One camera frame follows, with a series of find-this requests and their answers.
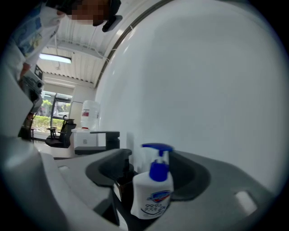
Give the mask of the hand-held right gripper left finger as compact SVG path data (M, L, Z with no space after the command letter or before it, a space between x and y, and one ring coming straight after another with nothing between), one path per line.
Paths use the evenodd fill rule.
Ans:
M113 157L121 151L113 149L65 160L55 160L50 154L42 154L48 184L69 226L113 225L94 211L109 198L110 188L97 186L85 172L90 164Z

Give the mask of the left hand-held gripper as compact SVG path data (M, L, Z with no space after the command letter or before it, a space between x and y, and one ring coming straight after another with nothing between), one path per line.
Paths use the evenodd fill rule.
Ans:
M36 94L41 94L44 86L44 81L42 80L43 71L38 67L38 65L33 65L30 70L28 70L22 77L23 86L22 90L26 95L30 92L35 92Z

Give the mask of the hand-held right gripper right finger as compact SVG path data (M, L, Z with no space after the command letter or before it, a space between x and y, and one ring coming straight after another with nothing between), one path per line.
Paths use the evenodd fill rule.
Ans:
M238 167L177 151L169 156L177 184L166 212L146 231L246 231L274 197Z

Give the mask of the small black bottle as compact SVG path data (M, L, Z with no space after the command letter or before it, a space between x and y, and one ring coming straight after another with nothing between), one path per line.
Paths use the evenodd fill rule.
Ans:
M113 191L120 202L125 205L132 205L133 202L133 184L132 180L138 173L134 170L134 166L129 163L129 159L124 160L124 167L121 175L117 178L113 185Z

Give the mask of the blue and white bottle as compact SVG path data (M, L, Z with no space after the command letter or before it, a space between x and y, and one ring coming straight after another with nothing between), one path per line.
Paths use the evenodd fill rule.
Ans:
M162 216L170 204L174 191L173 178L163 155L172 152L173 147L163 143L144 143L141 146L157 150L158 155L151 162L149 171L137 174L132 179L131 214L138 219L149 220Z

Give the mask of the person's left forearm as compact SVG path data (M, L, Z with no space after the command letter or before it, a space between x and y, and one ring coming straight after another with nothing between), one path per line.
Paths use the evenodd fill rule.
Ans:
M23 68L20 72L20 79L30 70L31 65L27 63L23 63Z

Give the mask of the black sink vanity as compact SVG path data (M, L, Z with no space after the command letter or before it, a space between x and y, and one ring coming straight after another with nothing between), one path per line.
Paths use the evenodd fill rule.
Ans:
M75 155L92 155L100 152L106 151L105 146L100 147L76 147L75 148Z

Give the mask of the white water dispenser cabinet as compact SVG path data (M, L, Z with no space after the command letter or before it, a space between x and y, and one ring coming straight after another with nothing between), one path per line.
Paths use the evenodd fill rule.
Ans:
M91 134L90 130L75 128L72 129L72 143L74 148L78 147L97 147L98 135Z

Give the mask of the ceiling light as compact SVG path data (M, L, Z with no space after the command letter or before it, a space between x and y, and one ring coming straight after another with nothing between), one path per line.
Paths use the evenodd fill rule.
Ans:
M51 54L43 54L43 53L41 53L39 55L39 58L41 60L49 60L49 61L55 61L55 62L71 64L71 58L64 57L64 56L59 56L59 55L51 55Z

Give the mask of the window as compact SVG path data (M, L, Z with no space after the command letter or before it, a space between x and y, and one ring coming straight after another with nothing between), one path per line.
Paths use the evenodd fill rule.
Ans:
M64 120L69 118L72 96L49 91L42 91L42 105L32 123L34 139L45 140L51 135L50 128L56 135L62 129Z

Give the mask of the black office chair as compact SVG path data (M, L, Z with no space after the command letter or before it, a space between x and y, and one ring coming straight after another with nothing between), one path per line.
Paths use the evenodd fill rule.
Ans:
M64 119L62 128L56 135L56 127L47 128L50 131L50 136L45 140L45 143L53 148L68 148L70 146L70 136L72 130L76 128L74 119Z

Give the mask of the black faucet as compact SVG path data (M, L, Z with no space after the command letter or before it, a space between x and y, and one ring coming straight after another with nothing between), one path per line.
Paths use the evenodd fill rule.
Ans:
M91 131L91 134L105 134L106 145L97 147L97 150L108 151L120 148L120 132L119 131Z

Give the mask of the person's white printed shirt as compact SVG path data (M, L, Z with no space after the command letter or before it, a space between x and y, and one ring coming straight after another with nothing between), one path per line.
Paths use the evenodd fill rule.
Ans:
M12 32L0 58L0 74L20 80L23 63L37 63L43 48L55 36L65 14L47 7L35 6Z

